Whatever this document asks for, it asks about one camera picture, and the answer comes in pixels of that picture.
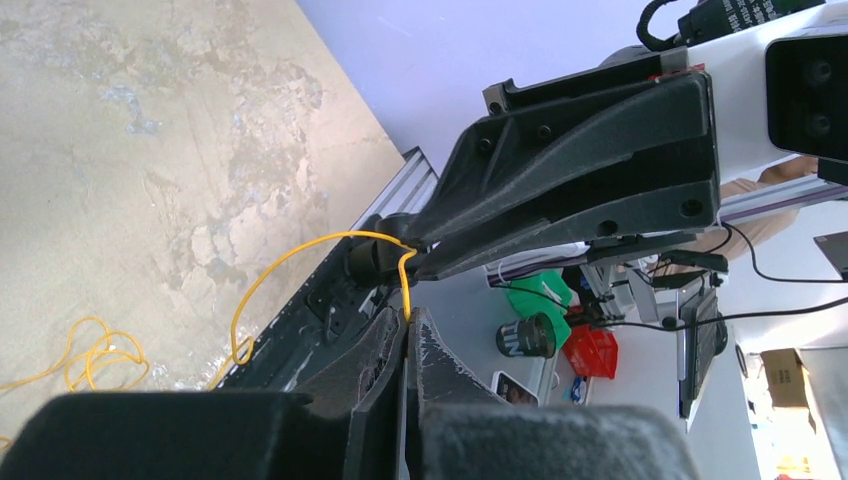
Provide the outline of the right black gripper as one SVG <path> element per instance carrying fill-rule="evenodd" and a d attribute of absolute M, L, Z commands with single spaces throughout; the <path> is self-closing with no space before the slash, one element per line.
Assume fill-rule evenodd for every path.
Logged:
<path fill-rule="evenodd" d="M 459 137 L 404 241 L 416 277 L 449 278 L 571 242 L 690 231 L 719 206 L 710 78 L 685 49 L 624 49 L 600 66 L 483 90 L 491 116 Z"/>

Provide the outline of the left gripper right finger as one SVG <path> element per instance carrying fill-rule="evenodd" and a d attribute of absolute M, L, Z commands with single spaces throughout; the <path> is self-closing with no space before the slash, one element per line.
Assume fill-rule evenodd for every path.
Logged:
<path fill-rule="evenodd" d="M 696 479 L 682 435 L 638 406 L 512 405 L 447 347 L 426 308 L 413 310 L 409 354 L 415 375 L 423 479 Z"/>

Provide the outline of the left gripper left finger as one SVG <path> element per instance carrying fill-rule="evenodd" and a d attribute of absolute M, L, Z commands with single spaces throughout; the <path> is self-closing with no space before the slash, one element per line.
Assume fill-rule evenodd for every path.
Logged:
<path fill-rule="evenodd" d="M 407 329 L 390 311 L 289 392 L 82 393 L 25 425 L 5 479 L 390 479 Z"/>

